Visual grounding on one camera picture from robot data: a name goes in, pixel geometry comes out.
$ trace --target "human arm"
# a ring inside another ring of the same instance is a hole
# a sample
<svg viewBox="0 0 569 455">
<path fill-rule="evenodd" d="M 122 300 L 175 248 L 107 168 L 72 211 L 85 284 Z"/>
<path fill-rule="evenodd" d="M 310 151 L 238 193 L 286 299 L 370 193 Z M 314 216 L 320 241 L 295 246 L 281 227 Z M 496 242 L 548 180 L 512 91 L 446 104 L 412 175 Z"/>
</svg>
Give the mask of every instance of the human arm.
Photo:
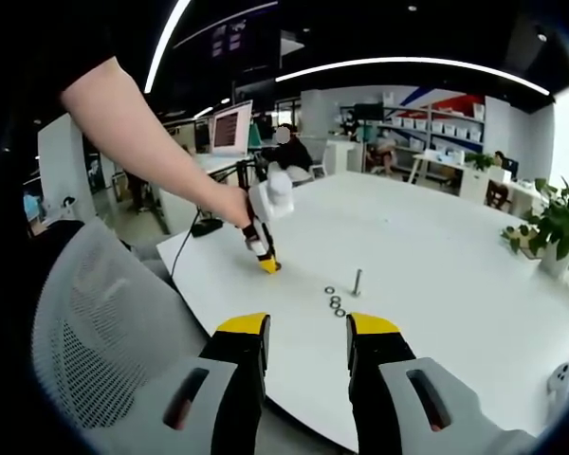
<svg viewBox="0 0 569 455">
<path fill-rule="evenodd" d="M 246 193 L 216 183 L 183 153 L 116 58 L 69 85 L 61 101 L 97 148 L 127 171 L 239 228 L 250 224 Z"/>
</svg>

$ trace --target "metal bolt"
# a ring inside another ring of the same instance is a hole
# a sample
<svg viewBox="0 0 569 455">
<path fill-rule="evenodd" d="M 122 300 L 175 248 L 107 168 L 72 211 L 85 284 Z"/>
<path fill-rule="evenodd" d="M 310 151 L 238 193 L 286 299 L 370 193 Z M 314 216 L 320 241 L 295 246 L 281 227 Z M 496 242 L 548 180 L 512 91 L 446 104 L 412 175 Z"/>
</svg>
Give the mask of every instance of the metal bolt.
<svg viewBox="0 0 569 455">
<path fill-rule="evenodd" d="M 354 283 L 354 292 L 352 293 L 354 297 L 360 295 L 360 275 L 362 275 L 362 269 L 357 270 L 357 279 Z"/>
</svg>

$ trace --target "hand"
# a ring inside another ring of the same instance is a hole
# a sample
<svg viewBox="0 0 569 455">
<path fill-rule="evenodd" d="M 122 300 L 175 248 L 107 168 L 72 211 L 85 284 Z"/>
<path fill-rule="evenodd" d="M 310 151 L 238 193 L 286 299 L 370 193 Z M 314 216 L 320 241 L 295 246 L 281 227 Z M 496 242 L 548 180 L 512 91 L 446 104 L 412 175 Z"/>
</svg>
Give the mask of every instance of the hand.
<svg viewBox="0 0 569 455">
<path fill-rule="evenodd" d="M 219 185 L 219 208 L 215 211 L 227 222 L 242 229 L 250 225 L 248 216 L 248 195 L 242 188 Z"/>
</svg>

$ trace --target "ceiling light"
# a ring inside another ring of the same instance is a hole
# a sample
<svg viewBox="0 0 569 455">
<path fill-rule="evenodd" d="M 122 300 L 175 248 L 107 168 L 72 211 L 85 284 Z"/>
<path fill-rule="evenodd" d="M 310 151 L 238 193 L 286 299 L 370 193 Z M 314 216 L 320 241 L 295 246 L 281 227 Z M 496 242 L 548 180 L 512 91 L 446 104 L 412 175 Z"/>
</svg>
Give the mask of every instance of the ceiling light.
<svg viewBox="0 0 569 455">
<path fill-rule="evenodd" d="M 196 114 L 195 116 L 193 116 L 194 120 L 197 120 L 199 118 L 201 118 L 202 116 L 204 116 L 205 114 L 209 113 L 210 111 L 212 111 L 212 107 L 208 107 L 206 109 L 203 109 L 202 111 L 200 111 L 198 114 Z"/>
<path fill-rule="evenodd" d="M 300 76 L 305 76 L 306 74 L 325 71 L 327 69 L 344 68 L 346 66 L 356 66 L 358 64 L 446 64 L 449 66 L 458 66 L 461 68 L 483 71 L 484 73 L 489 73 L 500 78 L 505 78 L 510 81 L 520 83 L 525 87 L 529 87 L 545 96 L 550 95 L 550 92 L 545 88 L 540 87 L 533 82 L 526 81 L 523 78 L 519 78 L 518 76 L 514 76 L 513 74 L 504 73 L 504 71 L 500 71 L 499 69 L 480 66 L 479 64 L 467 64 L 465 62 L 457 62 L 455 60 L 434 59 L 431 57 L 375 57 L 373 59 L 349 60 L 347 62 L 339 62 L 336 64 L 323 64 L 321 66 L 315 66 L 313 68 L 296 71 L 295 73 L 285 74 L 284 76 L 279 76 L 276 78 L 275 81 L 282 82 L 293 78 L 299 78 Z"/>
<path fill-rule="evenodd" d="M 171 35 L 173 35 L 174 28 L 177 26 L 183 11 L 188 7 L 190 1 L 191 0 L 178 0 L 173 11 L 171 11 L 171 16 L 169 16 L 169 20 L 167 21 L 166 26 L 164 26 L 164 30 L 162 30 L 160 40 L 158 41 L 156 51 L 154 52 L 154 58 L 152 59 L 150 72 L 148 73 L 148 80 L 146 81 L 145 89 L 143 90 L 145 93 L 150 93 L 152 91 L 152 85 L 154 85 L 154 79 L 156 78 L 156 73 L 160 66 L 160 60 L 162 60 L 164 49 L 166 49 L 167 44 L 171 39 Z"/>
</svg>

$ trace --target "potted plant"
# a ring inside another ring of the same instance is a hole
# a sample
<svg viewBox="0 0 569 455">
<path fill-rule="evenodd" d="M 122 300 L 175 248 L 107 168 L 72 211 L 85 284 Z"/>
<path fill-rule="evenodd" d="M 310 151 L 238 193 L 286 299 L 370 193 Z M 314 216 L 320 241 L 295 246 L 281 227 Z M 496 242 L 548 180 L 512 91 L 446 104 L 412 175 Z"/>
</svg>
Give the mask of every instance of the potted plant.
<svg viewBox="0 0 569 455">
<path fill-rule="evenodd" d="M 565 188 L 558 190 L 547 185 L 545 179 L 537 179 L 536 190 L 548 199 L 548 206 L 541 215 L 527 213 L 526 224 L 518 227 L 534 256 L 543 250 L 541 267 L 555 278 L 569 267 L 569 184 L 566 181 L 564 184 Z M 515 235 L 516 231 L 514 227 L 507 227 L 502 233 L 515 252 L 521 248 L 522 241 Z"/>
<path fill-rule="evenodd" d="M 466 163 L 473 164 L 477 171 L 486 171 L 493 166 L 493 156 L 486 154 L 468 154 L 466 155 Z"/>
</svg>

